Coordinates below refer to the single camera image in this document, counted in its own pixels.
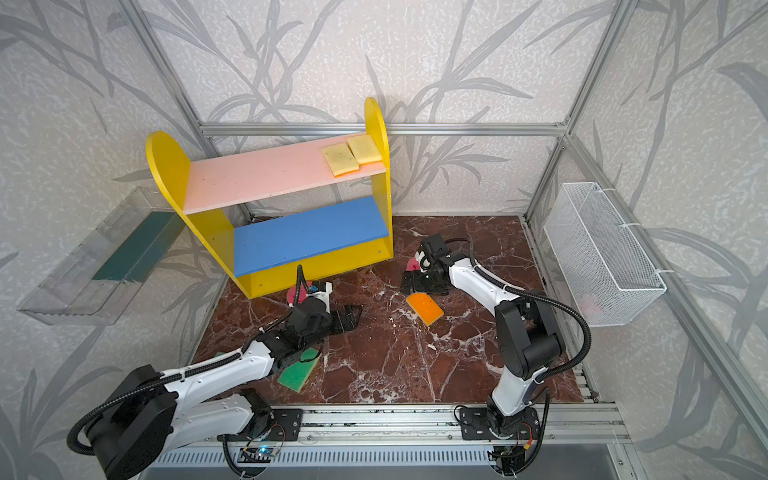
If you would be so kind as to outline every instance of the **dark red marble surface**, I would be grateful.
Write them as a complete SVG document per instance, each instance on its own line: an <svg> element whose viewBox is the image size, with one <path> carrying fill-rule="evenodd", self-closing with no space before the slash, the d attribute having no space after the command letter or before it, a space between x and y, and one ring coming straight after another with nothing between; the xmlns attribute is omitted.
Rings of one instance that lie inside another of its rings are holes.
<svg viewBox="0 0 768 480"><path fill-rule="evenodd" d="M332 303L365 308L355 331L325 340L301 393L277 383L276 376L247 386L273 404L485 402L503 367L493 315L453 289L433 296L445 315L427 327L400 293L402 271L421 240L440 232L446 239L472 237L478 262L510 283L541 289L519 218L394 217L393 223L394 259L328 279ZM287 311L285 291L248 300L230 281L194 361L242 346ZM553 401L581 403L572 372L547 383Z"/></svg>

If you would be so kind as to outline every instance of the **wall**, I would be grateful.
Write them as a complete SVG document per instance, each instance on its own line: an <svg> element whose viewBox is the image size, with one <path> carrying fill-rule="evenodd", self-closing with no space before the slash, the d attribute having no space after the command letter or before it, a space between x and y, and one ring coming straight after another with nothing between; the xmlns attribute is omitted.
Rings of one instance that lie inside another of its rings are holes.
<svg viewBox="0 0 768 480"><path fill-rule="evenodd" d="M766 14L766 2L641 4L575 127L764 392ZM565 155L533 215L563 298L541 226L557 186L582 180ZM663 299L593 335L594 382L601 399L620 404L649 474L768 478L768 458Z"/></svg>
<svg viewBox="0 0 768 480"><path fill-rule="evenodd" d="M110 2L0 4L0 478L103 478L66 432L151 362L176 366L223 274L184 231L114 326L46 326L16 311L137 185L146 136L194 136Z"/></svg>
<svg viewBox="0 0 768 480"><path fill-rule="evenodd" d="M563 121L614 0L141 0L203 122ZM307 140L214 139L222 154ZM391 139L396 214L525 211L550 137ZM324 187L292 212L364 193Z"/></svg>

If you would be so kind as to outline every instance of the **pink object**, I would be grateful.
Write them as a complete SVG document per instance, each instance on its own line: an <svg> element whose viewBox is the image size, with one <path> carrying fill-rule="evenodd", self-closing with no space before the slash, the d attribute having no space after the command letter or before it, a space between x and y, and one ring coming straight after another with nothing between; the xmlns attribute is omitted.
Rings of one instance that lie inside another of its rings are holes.
<svg viewBox="0 0 768 480"><path fill-rule="evenodd" d="M374 162L361 165L360 170L333 176L322 149L345 143L347 138L356 135L362 134L322 138L192 162L184 197L184 213L196 214L385 173L384 163Z"/></svg>
<svg viewBox="0 0 768 480"><path fill-rule="evenodd" d="M406 265L406 272L415 272L421 269L422 268L420 267L419 261L416 259L416 257L412 257L411 260L408 260L408 265Z"/></svg>
<svg viewBox="0 0 768 480"><path fill-rule="evenodd" d="M312 282L307 282L307 286L312 286ZM296 287L292 286L288 289L288 293L286 293L286 302L288 304L293 303L293 298L296 296ZM307 291L304 288L304 285L301 286L301 290L299 290L299 303L302 303L307 297Z"/></svg>

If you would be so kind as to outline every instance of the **sponge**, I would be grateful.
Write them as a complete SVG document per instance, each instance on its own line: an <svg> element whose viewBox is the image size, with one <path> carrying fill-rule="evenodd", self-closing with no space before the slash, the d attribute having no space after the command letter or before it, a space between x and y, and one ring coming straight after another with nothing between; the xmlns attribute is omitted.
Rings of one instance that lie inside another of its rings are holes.
<svg viewBox="0 0 768 480"><path fill-rule="evenodd" d="M406 302L413 308L413 311L426 323L432 325L435 320L440 318L443 313L437 303L426 293L414 293L406 298Z"/></svg>
<svg viewBox="0 0 768 480"><path fill-rule="evenodd" d="M326 158L334 177L360 170L360 165L346 144L336 144L323 148L323 156Z"/></svg>
<svg viewBox="0 0 768 480"><path fill-rule="evenodd" d="M357 159L357 163L361 165L382 160L382 154L370 135L350 137L346 143L349 144L349 149Z"/></svg>
<svg viewBox="0 0 768 480"><path fill-rule="evenodd" d="M317 350L308 348L301 354L302 362L296 362L293 365L283 370L283 374L277 379L280 385L286 386L294 392L301 392L301 387L304 386L306 379L310 377L312 369L317 365L318 358Z"/></svg>

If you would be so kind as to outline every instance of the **white mesh basket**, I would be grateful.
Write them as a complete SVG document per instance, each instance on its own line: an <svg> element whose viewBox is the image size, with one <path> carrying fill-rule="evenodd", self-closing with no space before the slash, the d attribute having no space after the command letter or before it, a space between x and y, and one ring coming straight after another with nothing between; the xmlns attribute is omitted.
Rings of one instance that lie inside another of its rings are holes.
<svg viewBox="0 0 768 480"><path fill-rule="evenodd" d="M591 326L625 325L667 291L631 228L594 182L562 184L544 230Z"/></svg>

